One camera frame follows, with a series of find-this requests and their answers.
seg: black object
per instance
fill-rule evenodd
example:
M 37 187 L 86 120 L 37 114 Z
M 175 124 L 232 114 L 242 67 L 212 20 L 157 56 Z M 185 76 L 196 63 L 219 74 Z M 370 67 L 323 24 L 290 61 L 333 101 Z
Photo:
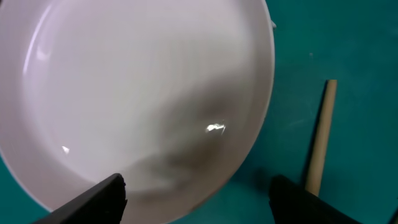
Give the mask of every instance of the black object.
M 35 224 L 120 223 L 127 203 L 125 185 L 121 174 L 113 174 Z
M 274 215 L 275 224 L 359 223 L 282 175 L 272 178 L 269 198 L 269 205 Z

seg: plate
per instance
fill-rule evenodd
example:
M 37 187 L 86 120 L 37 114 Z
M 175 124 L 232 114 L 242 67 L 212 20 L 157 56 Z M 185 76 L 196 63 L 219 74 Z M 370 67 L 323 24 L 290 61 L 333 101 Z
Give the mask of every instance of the plate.
M 273 77 L 262 0 L 6 0 L 1 155 L 48 211 L 120 172 L 123 222 L 169 222 L 241 165 Z

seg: wooden stick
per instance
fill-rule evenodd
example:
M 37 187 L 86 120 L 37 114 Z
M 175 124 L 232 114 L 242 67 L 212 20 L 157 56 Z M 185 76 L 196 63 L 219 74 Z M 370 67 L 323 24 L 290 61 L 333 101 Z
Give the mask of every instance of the wooden stick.
M 331 116 L 335 104 L 337 80 L 329 80 L 323 97 L 322 110 L 319 117 L 312 157 L 308 168 L 305 190 L 318 196 L 321 187 L 323 165 L 325 164 L 326 147 L 329 140 Z

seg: white plate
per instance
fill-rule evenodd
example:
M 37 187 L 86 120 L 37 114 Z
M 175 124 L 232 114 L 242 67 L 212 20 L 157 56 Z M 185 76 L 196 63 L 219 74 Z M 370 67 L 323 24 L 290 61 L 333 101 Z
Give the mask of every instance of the white plate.
M 1 154 L 47 210 L 120 172 L 123 221 L 168 222 L 240 166 L 273 77 L 263 0 L 6 0 Z

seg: teal surface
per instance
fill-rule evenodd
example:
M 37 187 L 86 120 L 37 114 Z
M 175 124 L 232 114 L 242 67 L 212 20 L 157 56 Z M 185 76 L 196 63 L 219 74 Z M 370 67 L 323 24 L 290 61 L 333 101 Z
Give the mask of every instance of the teal surface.
M 269 179 L 300 182 L 327 79 L 338 89 L 320 198 L 357 221 L 387 223 L 398 208 L 398 1 L 267 3 L 277 29 L 266 121 L 231 181 L 175 224 L 273 223 Z M 0 223 L 45 215 L 3 165 L 0 178 Z

